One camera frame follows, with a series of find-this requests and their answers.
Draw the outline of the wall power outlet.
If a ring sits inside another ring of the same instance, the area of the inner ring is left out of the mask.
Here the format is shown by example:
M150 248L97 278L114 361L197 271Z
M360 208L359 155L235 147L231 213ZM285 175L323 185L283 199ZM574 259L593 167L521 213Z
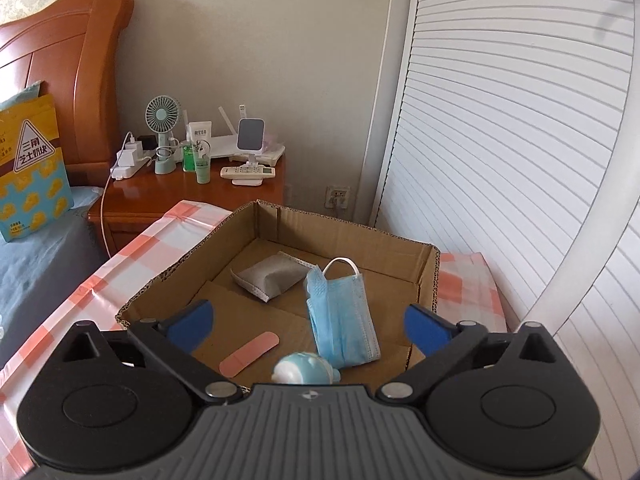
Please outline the wall power outlet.
M326 209L346 210L349 204L350 187L330 185L326 188Z

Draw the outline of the blue white plush toy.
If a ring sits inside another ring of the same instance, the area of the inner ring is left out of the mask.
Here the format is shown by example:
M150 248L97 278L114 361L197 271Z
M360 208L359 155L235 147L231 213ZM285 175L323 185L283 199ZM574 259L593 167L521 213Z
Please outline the blue white plush toy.
M271 381L285 385L335 385L341 373L327 360L310 352L285 356L273 367Z

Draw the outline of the blue surgical face mask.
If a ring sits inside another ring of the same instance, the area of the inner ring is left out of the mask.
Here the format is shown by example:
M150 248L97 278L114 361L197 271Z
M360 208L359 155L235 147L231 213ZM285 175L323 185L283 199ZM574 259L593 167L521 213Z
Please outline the blue surgical face mask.
M352 259L313 266L305 278L307 309L318 355L342 370L381 359L363 275Z

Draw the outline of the blue bed sheet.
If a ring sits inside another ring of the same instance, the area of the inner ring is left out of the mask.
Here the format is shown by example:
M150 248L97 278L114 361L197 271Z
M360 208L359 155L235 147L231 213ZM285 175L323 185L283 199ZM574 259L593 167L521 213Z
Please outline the blue bed sheet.
M87 220L100 188L72 189L74 206L61 218L15 242L1 243L1 363L106 261Z

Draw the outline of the white power strip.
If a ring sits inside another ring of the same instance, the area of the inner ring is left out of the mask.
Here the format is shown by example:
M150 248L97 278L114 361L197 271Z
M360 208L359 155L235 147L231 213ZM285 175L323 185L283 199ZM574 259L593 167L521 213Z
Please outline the white power strip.
M126 180L132 178L144 166L148 166L151 162L149 157L143 157L134 163L134 166L114 165L111 168L111 178L115 181Z

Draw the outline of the pale green tube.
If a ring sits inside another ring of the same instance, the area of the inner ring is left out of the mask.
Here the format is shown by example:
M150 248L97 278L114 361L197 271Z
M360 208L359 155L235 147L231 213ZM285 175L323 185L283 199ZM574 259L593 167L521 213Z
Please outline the pale green tube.
M198 182L198 184L207 184L210 182L210 157L208 155L195 155L194 169L196 182Z

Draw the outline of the orange wooden headboard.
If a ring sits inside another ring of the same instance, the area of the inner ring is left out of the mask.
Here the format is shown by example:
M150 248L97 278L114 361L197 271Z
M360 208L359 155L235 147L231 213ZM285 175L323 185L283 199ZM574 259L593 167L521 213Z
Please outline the orange wooden headboard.
M1 26L1 99L53 96L70 184L101 186L120 143L116 52L134 0L56 0Z

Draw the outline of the yellow blue snack bag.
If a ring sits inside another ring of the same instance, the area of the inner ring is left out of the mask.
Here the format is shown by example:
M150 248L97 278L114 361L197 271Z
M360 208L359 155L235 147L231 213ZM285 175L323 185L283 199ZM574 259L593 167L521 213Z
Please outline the yellow blue snack bag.
M1 236L29 236L73 206L53 96L1 113Z

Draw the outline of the wooden nightstand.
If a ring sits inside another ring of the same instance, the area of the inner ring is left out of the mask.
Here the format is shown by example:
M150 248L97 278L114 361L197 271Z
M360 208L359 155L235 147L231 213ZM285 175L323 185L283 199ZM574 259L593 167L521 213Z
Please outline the wooden nightstand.
M104 199L88 211L88 220L98 241L114 254L182 200L227 210L235 210L253 200L284 203L285 157L277 163L277 177L259 186L235 186L224 180L219 173L229 164L225 159L213 160L212 176L206 184L198 184L194 174L180 169L158 176L152 168L143 168L130 179L112 182Z

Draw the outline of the white router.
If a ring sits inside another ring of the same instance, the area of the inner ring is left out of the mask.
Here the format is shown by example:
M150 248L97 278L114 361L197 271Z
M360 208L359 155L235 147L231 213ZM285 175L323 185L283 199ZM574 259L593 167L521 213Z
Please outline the white router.
M233 127L227 113L220 106L219 113L231 131L230 136L213 136L210 143L209 157L211 159L228 158L236 162L248 162L250 155L238 149L238 127ZM262 151L256 155L256 160L263 165L276 166L285 153L285 146L272 136L265 134Z

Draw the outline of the grey fabric sachet pouch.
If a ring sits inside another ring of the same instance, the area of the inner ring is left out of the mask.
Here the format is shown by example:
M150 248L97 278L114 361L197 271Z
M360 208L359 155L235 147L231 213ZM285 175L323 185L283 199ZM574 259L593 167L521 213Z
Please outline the grey fabric sachet pouch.
M262 302L269 302L303 281L314 265L285 252L265 258L231 275L235 284Z

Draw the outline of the white louvered closet door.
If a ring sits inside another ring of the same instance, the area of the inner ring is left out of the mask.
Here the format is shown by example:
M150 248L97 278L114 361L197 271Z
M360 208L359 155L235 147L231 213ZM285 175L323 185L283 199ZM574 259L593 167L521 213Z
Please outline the white louvered closet door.
M596 398L590 471L638 471L639 0L410 0L371 220L482 255Z

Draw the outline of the mint green desk fan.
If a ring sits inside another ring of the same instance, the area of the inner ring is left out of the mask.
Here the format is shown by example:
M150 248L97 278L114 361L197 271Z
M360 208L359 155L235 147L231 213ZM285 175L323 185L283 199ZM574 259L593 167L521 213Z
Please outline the mint green desk fan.
M179 146L174 129L180 119L180 104L171 96L156 96L145 107L144 118L157 136L154 172L158 176L171 174L176 169L175 151Z

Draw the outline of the orange checked tablecloth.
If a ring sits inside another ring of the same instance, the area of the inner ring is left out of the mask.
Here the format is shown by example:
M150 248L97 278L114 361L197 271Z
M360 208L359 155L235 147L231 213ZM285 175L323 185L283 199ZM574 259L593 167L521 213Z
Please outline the orange checked tablecloth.
M66 330L73 322L86 318L102 330L116 330L118 309L228 215L219 207L183 200L55 303L55 310L37 325L1 369L3 479L21 478L32 466L18 436L15 413L27 387ZM481 255L440 257L437 313L450 321L481 322L494 332L506 330L498 289Z

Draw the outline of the pink adhesive bandage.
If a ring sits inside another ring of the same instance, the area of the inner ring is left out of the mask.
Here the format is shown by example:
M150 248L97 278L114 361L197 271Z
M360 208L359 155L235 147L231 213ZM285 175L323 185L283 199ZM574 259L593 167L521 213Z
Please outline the pink adhesive bandage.
M256 336L241 348L224 358L218 366L220 374L227 378L233 378L245 370L250 364L260 359L265 353L276 348L279 344L279 336L273 332L263 332Z

